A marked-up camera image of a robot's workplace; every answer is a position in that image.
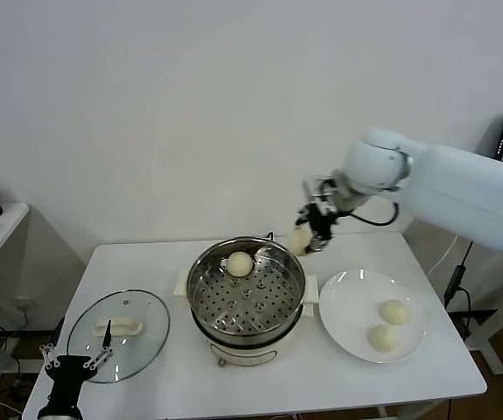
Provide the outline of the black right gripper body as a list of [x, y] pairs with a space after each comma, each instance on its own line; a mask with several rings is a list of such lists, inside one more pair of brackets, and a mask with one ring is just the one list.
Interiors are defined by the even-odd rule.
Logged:
[[332, 235], [332, 226], [338, 223], [338, 219], [342, 216], [339, 210], [329, 209], [323, 213], [317, 205], [305, 205], [302, 208], [308, 208], [310, 211], [309, 229], [311, 235], [319, 233], [322, 235]]

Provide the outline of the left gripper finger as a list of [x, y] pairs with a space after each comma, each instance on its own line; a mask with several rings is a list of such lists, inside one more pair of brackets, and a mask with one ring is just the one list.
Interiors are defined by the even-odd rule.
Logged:
[[106, 325], [106, 330], [103, 335], [103, 341], [101, 345], [101, 351], [88, 362], [85, 363], [85, 368], [91, 371], [96, 371], [98, 367], [105, 364], [108, 359], [113, 355], [113, 349], [110, 346], [111, 343], [111, 321], [109, 320]]
[[43, 369], [49, 370], [58, 366], [57, 356], [54, 352], [55, 348], [53, 343], [42, 344], [39, 346], [39, 351], [43, 357]]

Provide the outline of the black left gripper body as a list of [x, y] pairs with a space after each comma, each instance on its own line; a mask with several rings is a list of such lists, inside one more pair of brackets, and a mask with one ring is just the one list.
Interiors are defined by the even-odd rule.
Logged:
[[73, 407], [77, 405], [84, 382], [94, 377], [89, 356], [60, 355], [46, 367], [53, 385], [48, 397], [50, 406]]

